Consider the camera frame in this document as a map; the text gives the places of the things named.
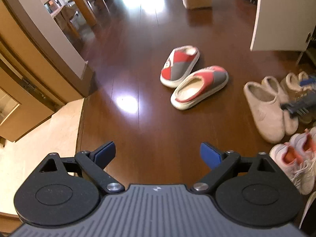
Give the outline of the beige quilted slipper front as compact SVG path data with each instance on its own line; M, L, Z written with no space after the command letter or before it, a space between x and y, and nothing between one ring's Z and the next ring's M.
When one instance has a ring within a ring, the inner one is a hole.
M243 91L259 134L269 143L280 142L285 136L285 126L278 97L254 81L247 82Z

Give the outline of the wooden chair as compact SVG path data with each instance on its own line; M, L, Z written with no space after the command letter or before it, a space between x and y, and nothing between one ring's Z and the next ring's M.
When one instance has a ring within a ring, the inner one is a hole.
M68 5L63 5L52 12L50 15L62 31L67 28L72 33L74 38L81 39L80 34L71 22L71 20L76 15L75 9L72 9Z

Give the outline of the white cabinet door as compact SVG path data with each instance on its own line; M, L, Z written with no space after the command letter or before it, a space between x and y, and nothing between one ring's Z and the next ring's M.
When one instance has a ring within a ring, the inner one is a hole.
M315 0L258 0L252 51L304 51L315 28Z

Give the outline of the red grey slipper back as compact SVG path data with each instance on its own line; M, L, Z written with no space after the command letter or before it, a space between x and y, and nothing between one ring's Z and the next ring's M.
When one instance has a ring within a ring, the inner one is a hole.
M192 45L175 48L161 69L161 83L169 88L177 88L190 75L199 57L199 49Z

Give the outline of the white loafer front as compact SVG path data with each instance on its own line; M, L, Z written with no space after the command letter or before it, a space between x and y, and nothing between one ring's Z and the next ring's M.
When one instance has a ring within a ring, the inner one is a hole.
M306 202L299 229L307 235L312 235L315 232L315 192L309 196Z

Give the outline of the brown fleece shoe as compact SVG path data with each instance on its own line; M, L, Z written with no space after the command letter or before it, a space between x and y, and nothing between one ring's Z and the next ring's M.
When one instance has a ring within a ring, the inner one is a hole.
M281 87L289 96L289 101L281 102L281 109L288 112L291 119L298 118L302 124L315 120L315 90L313 79L305 71L298 75L289 73L281 81Z
M298 83L304 90L315 91L315 75L308 75L305 71L302 71L298 75Z

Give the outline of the beige quilted slipper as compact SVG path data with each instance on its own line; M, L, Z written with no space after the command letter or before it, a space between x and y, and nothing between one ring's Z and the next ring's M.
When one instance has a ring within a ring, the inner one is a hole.
M269 143L280 142L285 136L285 126L278 97L254 81L247 82L243 91L259 134Z
M263 80L261 81L261 84L264 85L269 91L271 91L272 93L274 93L274 95L277 96L280 104L289 102L288 94L283 90L278 80L274 78L273 76L265 76ZM299 125L298 119L291 118L287 110L282 110L282 112L283 112L285 134L293 135L296 132Z

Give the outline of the red grey slipper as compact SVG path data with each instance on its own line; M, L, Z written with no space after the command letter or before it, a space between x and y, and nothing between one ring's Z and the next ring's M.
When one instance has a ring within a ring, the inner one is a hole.
M178 110L190 109L223 89L228 80L228 72L223 67L205 67L186 77L172 93L170 102Z
M199 49L192 45L175 48L161 69L161 83L169 88L177 88L190 75L199 57Z

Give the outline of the red grey slipper front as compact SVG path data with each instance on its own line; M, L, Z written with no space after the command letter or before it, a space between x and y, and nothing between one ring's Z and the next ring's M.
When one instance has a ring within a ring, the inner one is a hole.
M228 80L228 72L223 67L205 67L186 77L172 93L170 102L178 110L190 109L223 89Z

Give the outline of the white sneaker coral lining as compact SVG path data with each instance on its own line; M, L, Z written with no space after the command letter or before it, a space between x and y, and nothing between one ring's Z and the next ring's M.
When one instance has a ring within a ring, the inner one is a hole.
M310 158L304 158L291 144L277 144L269 152L271 159L285 173L300 194L308 195L314 188L315 173Z

